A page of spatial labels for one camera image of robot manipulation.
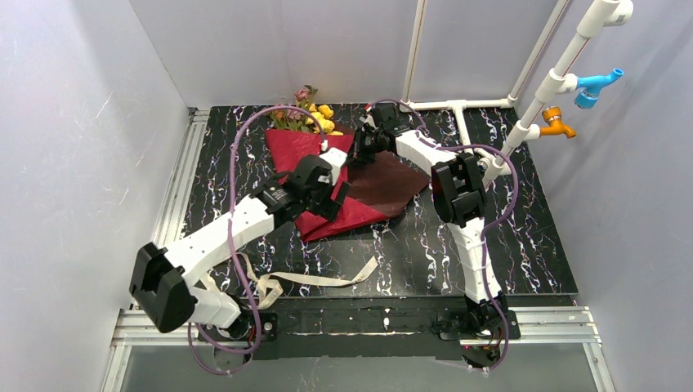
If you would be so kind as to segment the white PVC pipe frame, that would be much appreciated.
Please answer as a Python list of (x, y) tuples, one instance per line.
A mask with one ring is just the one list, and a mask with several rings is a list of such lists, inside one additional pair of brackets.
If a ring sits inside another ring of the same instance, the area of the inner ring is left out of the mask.
[[(423, 34), (424, 20), (427, 10), (427, 1), (418, 1), (414, 17), (414, 28), (410, 42), (409, 58), (405, 74), (405, 85), (402, 94), (404, 100), (400, 107), (410, 105), (412, 110), (439, 110), (445, 109), (453, 112), (460, 135), (460, 140), (466, 145), (470, 142), (467, 126), (463, 116), (466, 109), (500, 108), (508, 109), (515, 105), (523, 86), (529, 81), (530, 72), (538, 63), (543, 49), (547, 46), (549, 38), (558, 27), (561, 17), (567, 10), (568, 1), (558, 1), (548, 17), (543, 30), (526, 60), (520, 75), (506, 97), (495, 100), (444, 100), (437, 102), (413, 102), (410, 100), (414, 70), (418, 59), (421, 37)], [(561, 54), (556, 65), (551, 68), (534, 93), (534, 99), (529, 108), (521, 115), (503, 142), (502, 152), (512, 154), (521, 143), (528, 140), (541, 138), (539, 129), (545, 127), (542, 112), (549, 107), (549, 103), (558, 94), (576, 92), (577, 78), (579, 76), (570, 72), (585, 47), (604, 28), (620, 26), (630, 21), (633, 15), (633, 2), (631, 1), (593, 1), (585, 11), (581, 21), (576, 27), (574, 37)]]

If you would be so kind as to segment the beige ribbon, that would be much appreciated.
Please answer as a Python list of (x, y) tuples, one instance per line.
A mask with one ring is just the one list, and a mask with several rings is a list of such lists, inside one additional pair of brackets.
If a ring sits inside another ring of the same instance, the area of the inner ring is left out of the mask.
[(284, 290), (281, 287), (280, 280), (286, 280), (292, 283), (299, 283), (307, 286), (317, 287), (337, 287), (344, 288), (354, 286), (365, 281), (378, 266), (378, 261), (375, 257), (371, 257), (358, 274), (351, 279), (343, 278), (327, 278), (322, 276), (314, 276), (308, 274), (295, 274), (288, 272), (271, 272), (263, 274), (258, 278), (251, 266), (251, 262), (245, 253), (239, 252), (240, 256), (245, 261), (247, 268), (248, 279), (254, 282), (257, 286), (257, 308), (259, 310), (267, 310), (270, 308), (283, 294)]

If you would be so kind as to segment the orange plastic faucet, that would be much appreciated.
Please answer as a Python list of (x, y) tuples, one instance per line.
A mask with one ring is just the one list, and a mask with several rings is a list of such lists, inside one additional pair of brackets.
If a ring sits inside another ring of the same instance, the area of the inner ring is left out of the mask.
[(541, 137), (563, 135), (571, 139), (577, 136), (575, 130), (563, 122), (562, 111), (558, 106), (546, 108), (542, 112), (542, 118), (546, 126), (539, 129), (539, 135)]

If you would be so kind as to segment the aluminium rail frame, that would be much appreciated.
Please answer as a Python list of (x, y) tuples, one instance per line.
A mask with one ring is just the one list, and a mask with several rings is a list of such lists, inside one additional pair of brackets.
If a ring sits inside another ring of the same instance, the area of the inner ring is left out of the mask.
[[(192, 198), (199, 194), (197, 180), (204, 163), (202, 154), (212, 148), (212, 132), (221, 125), (218, 109), (193, 109), (176, 169), (170, 180), (163, 210), (155, 226), (155, 239), (170, 240), (181, 236), (192, 219)], [(383, 314), (391, 310), (398, 319), (411, 320), (448, 309), (460, 304), (460, 293), (437, 295), (410, 287), (400, 294), (377, 296), (368, 290), (362, 296), (321, 294), (313, 297), (282, 298), (278, 312), (287, 317), (315, 315), (318, 310), (331, 310), (335, 315), (352, 319), (355, 315), (367, 317), (371, 310)], [(509, 296), (511, 309), (516, 313), (516, 328), (520, 337), (515, 350), (505, 360), (504, 376), (519, 390), (537, 390), (545, 385), (548, 390), (564, 386), (568, 390), (612, 391), (615, 388), (602, 350), (602, 341), (587, 306), (578, 306), (568, 292), (526, 292)], [(389, 335), (390, 354), (358, 355), (348, 345), (354, 341), (359, 347), (376, 339), (371, 332), (321, 332), (314, 335), (316, 350), (303, 345), (306, 333), (284, 336), (280, 345), (269, 348), (270, 364), (280, 373), (294, 375), (298, 366), (308, 359), (325, 363), (332, 369), (343, 363), (350, 370), (359, 364), (371, 363), (363, 384), (375, 386), (384, 377), (387, 363), (431, 364), (440, 373), (446, 385), (457, 385), (465, 365), (451, 357), (437, 359), (436, 353), (448, 353), (449, 346), (433, 337), (430, 332), (418, 335)], [(160, 336), (145, 314), (135, 305), (118, 317), (111, 345), (110, 363), (103, 381), (104, 391), (161, 390), (164, 383), (174, 390), (188, 391), (199, 385), (210, 390), (221, 384), (222, 378), (205, 372), (195, 365), (189, 351), (186, 330), (179, 329), (168, 336)]]

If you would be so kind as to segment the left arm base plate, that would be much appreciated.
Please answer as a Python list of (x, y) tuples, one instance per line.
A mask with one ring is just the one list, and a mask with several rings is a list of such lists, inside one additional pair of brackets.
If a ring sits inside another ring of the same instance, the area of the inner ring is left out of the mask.
[(240, 316), (227, 328), (203, 324), (202, 330), (215, 341), (245, 342), (252, 345), (258, 337), (261, 341), (275, 341), (278, 336), (278, 315), (260, 311), (260, 323), (256, 324), (251, 310), (241, 310)]

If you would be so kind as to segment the blue plastic faucet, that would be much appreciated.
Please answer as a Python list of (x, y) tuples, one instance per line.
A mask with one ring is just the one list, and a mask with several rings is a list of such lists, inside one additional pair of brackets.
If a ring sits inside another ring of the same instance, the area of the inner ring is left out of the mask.
[(592, 109), (599, 101), (601, 91), (623, 75), (622, 69), (614, 68), (609, 74), (578, 77), (576, 89), (579, 92), (574, 99), (575, 105), (581, 109)]

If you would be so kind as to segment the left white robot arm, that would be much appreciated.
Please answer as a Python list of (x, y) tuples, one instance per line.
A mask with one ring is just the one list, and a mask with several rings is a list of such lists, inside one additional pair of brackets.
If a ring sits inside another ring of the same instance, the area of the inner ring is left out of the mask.
[(266, 178), (231, 209), (194, 233), (157, 247), (142, 246), (128, 290), (161, 333), (186, 323), (228, 328), (241, 315), (230, 295), (198, 287), (235, 251), (310, 212), (333, 221), (350, 186), (339, 176), (347, 153), (331, 148), (301, 158), (292, 171)]

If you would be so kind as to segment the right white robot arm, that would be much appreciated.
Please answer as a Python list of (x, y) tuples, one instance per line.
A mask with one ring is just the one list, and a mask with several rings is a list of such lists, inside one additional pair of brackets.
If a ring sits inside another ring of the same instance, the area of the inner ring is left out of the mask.
[(463, 148), (443, 147), (404, 124), (393, 106), (373, 104), (360, 118), (348, 162), (372, 163), (381, 152), (393, 153), (428, 172), (436, 213), (448, 225), (458, 248), (466, 298), (473, 304), (497, 301), (501, 288), (481, 235), (487, 195), (477, 157)]

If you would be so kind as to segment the pink fake flower bunch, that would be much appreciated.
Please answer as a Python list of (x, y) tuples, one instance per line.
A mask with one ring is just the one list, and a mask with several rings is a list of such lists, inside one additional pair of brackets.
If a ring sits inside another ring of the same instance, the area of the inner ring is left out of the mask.
[[(304, 85), (294, 94), (294, 107), (300, 108), (309, 114), (318, 115), (320, 118), (317, 106), (315, 105), (315, 95), (318, 89), (311, 85)], [(315, 130), (315, 121), (307, 114), (297, 111), (296, 109), (278, 109), (270, 112), (269, 117), (276, 129), (299, 131), (303, 133), (312, 133)]]

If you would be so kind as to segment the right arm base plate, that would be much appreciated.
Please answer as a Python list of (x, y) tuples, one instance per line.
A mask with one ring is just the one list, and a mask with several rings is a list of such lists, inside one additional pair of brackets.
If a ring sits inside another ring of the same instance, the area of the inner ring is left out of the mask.
[(508, 311), (500, 316), (496, 310), (489, 315), (467, 311), (443, 312), (436, 316), (434, 333), (443, 341), (458, 341), (468, 367), (490, 370), (503, 357), (505, 345), (521, 338), (516, 314)]

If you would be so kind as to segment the yellow fake flower bunch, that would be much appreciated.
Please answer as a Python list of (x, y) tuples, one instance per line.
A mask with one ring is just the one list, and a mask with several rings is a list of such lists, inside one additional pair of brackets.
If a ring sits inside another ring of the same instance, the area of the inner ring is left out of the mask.
[[(316, 106), (312, 104), (308, 111), (311, 113), (313, 118), (318, 120), (318, 124), (323, 130), (323, 133), (328, 136), (343, 136), (343, 132), (337, 131), (336, 124), (333, 121), (334, 112), (332, 108), (328, 105)], [(309, 131), (313, 133), (320, 133), (320, 129), (315, 125), (313, 118), (306, 118), (305, 125), (308, 126)]]

